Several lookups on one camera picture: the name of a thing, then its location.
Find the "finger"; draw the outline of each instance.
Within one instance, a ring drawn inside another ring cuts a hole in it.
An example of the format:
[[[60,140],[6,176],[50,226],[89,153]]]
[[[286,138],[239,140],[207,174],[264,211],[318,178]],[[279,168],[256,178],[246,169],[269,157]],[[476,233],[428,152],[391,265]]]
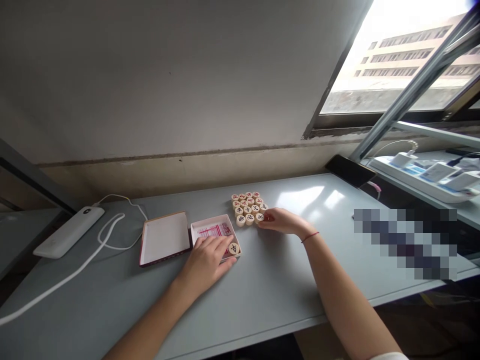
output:
[[[204,237],[199,237],[196,241],[195,241],[195,245],[193,246],[194,249],[198,249],[200,247],[200,245],[202,245],[202,243],[205,241],[205,238]]]
[[[218,244],[215,253],[220,256],[220,258],[224,255],[225,250],[229,247],[230,243],[234,239],[233,235],[222,239],[222,241]]]
[[[258,227],[261,229],[276,230],[277,223],[275,221],[260,221]]]
[[[274,213],[275,213],[275,208],[266,210],[263,213],[263,218],[264,218],[263,221],[274,221],[275,220]]]
[[[225,240],[227,237],[226,236],[219,236],[219,237],[216,237],[215,239],[213,239],[213,241],[210,243],[210,247],[215,250],[219,244]]]
[[[225,275],[236,262],[237,262],[236,257],[230,257],[229,259],[222,262],[215,271],[215,275],[214,275],[215,281],[217,281],[223,275]]]
[[[200,248],[203,249],[203,248],[207,247],[214,239],[215,239],[215,236],[209,236],[209,237],[207,237],[205,240],[203,240]]]

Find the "smartphone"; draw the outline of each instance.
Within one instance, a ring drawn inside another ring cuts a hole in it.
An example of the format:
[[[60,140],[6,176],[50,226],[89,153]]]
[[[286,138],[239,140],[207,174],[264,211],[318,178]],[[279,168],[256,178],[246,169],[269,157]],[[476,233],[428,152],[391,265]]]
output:
[[[338,154],[330,159],[325,168],[356,188],[366,184],[377,174],[372,169]]]

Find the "hand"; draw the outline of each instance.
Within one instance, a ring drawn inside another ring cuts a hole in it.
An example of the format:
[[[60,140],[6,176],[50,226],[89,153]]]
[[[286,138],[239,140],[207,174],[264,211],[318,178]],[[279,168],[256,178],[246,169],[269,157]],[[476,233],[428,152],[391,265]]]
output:
[[[233,235],[230,235],[197,239],[190,257],[177,277],[193,300],[215,284],[237,262],[235,257],[231,257],[220,264],[233,238]]]
[[[276,230],[284,234],[295,234],[301,240],[317,231],[302,217],[279,207],[268,209],[263,214],[264,220],[258,223],[262,229]]]

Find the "white box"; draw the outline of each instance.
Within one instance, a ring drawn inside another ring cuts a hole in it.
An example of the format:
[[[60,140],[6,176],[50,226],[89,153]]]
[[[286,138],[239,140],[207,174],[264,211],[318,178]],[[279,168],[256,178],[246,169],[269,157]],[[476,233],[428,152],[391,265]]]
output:
[[[184,211],[157,217],[145,221],[141,236],[139,265],[147,267],[193,249],[200,237],[233,235],[232,243],[237,243],[239,252],[236,255],[228,251],[221,261],[238,258],[242,254],[239,240],[228,215],[220,215],[193,222],[190,225],[191,240],[188,231],[187,214]]]
[[[240,255],[242,255],[242,248],[240,247],[234,227],[232,226],[230,218],[227,214],[211,217],[197,222],[192,222],[190,224],[190,231],[193,246],[195,245],[195,242],[197,242],[197,239],[201,237],[206,238],[208,236],[233,235],[233,239],[231,242],[237,243],[240,251],[238,252],[238,254],[232,255],[227,250],[221,259],[222,262],[224,262],[228,258],[238,258]]]

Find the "left hand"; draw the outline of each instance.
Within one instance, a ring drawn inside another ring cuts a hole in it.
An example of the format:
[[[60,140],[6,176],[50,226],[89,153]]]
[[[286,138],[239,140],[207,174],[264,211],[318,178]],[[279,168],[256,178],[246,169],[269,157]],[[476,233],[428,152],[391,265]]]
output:
[[[207,291],[237,262],[235,257],[231,257],[220,264],[233,238],[233,235],[230,235],[197,239],[177,278],[194,299]]]

